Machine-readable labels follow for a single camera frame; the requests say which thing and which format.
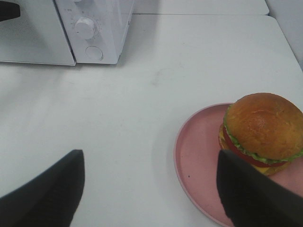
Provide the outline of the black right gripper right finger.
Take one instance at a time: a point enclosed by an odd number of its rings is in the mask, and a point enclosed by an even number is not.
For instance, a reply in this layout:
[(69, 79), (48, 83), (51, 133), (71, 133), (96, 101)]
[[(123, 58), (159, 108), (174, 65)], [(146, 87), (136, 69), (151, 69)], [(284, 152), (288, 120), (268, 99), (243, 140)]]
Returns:
[(303, 199), (230, 150), (220, 150), (216, 187), (226, 216), (236, 227), (301, 227)]

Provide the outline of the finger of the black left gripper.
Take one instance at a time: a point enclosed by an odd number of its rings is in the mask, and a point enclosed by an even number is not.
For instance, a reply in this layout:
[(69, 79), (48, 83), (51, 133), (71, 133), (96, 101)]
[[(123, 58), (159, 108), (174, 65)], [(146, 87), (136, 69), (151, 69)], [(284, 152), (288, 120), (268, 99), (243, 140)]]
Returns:
[(11, 20), (20, 17), (20, 6), (13, 2), (0, 1), (0, 21)]

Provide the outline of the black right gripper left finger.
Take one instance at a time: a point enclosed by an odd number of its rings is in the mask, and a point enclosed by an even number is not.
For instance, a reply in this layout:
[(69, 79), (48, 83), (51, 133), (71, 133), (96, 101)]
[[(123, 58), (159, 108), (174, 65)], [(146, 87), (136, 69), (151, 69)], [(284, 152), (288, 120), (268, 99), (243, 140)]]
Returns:
[(0, 199), (2, 227), (68, 227), (85, 185), (82, 150), (73, 150)]

